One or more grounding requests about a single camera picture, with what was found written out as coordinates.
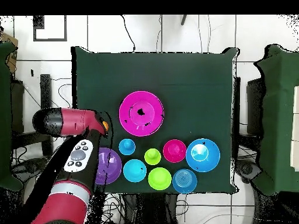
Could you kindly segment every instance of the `floor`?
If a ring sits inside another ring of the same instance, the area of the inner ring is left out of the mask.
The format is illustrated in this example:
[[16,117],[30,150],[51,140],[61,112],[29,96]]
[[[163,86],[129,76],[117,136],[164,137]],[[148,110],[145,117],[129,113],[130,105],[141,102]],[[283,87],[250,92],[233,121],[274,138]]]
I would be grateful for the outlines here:
[[[253,62],[260,60],[268,44],[280,44],[294,51],[298,45],[298,15],[188,15],[184,26],[183,15],[124,15],[126,27],[135,43],[135,51],[221,53],[227,47],[238,47],[237,75],[241,77],[240,131],[246,133],[246,84],[260,77]],[[93,52],[119,53],[132,51],[133,44],[124,28],[121,16],[67,16],[67,41],[33,41],[32,16],[0,16],[4,32],[19,41],[16,78],[22,80],[30,94],[40,102],[40,74],[53,79],[53,102],[60,107],[68,103],[58,95],[58,88],[71,83],[71,46],[81,46]],[[37,39],[63,39],[64,17],[45,16],[44,29],[36,30]],[[61,88],[61,95],[71,104],[71,85]],[[32,117],[39,106],[25,92],[25,132],[33,131]],[[62,139],[54,142],[54,148]],[[22,158],[42,156],[41,146],[30,145]],[[30,182],[26,195],[34,185]],[[227,194],[190,194],[189,209],[177,216],[179,224],[251,224],[254,199],[251,186],[234,175],[239,191]],[[178,202],[178,214],[187,207]]]

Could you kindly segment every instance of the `green panel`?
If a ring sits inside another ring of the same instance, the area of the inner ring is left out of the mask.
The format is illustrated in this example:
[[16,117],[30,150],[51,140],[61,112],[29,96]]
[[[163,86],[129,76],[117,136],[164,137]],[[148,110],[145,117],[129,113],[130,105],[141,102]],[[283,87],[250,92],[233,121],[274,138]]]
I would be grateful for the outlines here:
[[294,87],[299,85],[299,53],[278,45],[268,46],[258,61],[266,84],[263,99],[263,129],[259,163],[264,172],[254,183],[266,195],[299,191],[299,172],[290,166],[293,129]]
[[11,42],[0,44],[0,187],[19,191],[23,184],[11,174],[12,114],[11,114],[11,73],[5,64],[7,56],[16,50]]
[[[136,150],[131,156],[120,154],[123,165],[130,159],[144,161],[149,148],[162,153],[170,139],[180,139],[186,146],[197,138],[214,141],[221,152],[218,166],[208,173],[196,173],[195,192],[234,193],[230,184],[232,59],[236,48],[224,54],[186,53],[121,53],[94,54],[76,47],[77,96],[79,109],[105,111],[112,118],[112,148],[118,150],[123,138],[131,138]],[[119,121],[121,101],[131,92],[149,91],[161,100],[165,118],[160,129],[146,137],[132,136]],[[101,147],[110,147],[110,138],[101,139]],[[156,166],[147,165],[147,174],[155,167],[168,169],[173,176],[182,168],[190,168],[185,160],[169,163],[162,157]],[[123,174],[106,186],[110,193],[153,193],[147,177],[139,183],[127,181]],[[175,193],[172,185],[163,192]]]

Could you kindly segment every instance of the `clear blue cup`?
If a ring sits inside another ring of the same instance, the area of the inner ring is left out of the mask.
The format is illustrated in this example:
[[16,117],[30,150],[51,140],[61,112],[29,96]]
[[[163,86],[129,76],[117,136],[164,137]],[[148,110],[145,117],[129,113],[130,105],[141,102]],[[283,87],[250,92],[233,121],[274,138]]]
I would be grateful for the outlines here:
[[191,193],[197,186],[196,175],[189,169],[180,169],[173,176],[172,185],[179,193]]

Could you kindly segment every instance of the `blue bowl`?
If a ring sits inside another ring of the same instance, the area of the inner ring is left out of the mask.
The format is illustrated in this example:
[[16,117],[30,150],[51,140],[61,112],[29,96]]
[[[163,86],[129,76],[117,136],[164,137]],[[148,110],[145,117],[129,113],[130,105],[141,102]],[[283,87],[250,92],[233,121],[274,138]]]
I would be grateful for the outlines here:
[[147,167],[142,161],[132,159],[124,165],[123,173],[129,182],[140,182],[147,175]]
[[216,143],[209,139],[197,139],[187,148],[188,165],[197,172],[209,172],[219,163],[220,150]]
[[132,155],[135,151],[135,143],[132,139],[123,139],[119,143],[119,152],[123,155]]
[[181,169],[173,176],[172,185],[179,193],[191,193],[197,186],[196,175],[189,169]]

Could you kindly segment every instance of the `lime green bowl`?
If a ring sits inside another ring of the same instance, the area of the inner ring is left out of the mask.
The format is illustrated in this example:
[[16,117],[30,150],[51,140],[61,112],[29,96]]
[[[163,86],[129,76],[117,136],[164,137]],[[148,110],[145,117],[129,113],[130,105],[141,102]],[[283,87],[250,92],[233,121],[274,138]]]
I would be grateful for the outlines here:
[[161,154],[157,149],[149,149],[144,155],[144,160],[149,165],[157,165],[161,160]]
[[163,167],[156,167],[148,174],[148,184],[157,191],[168,188],[171,184],[171,180],[170,172]]

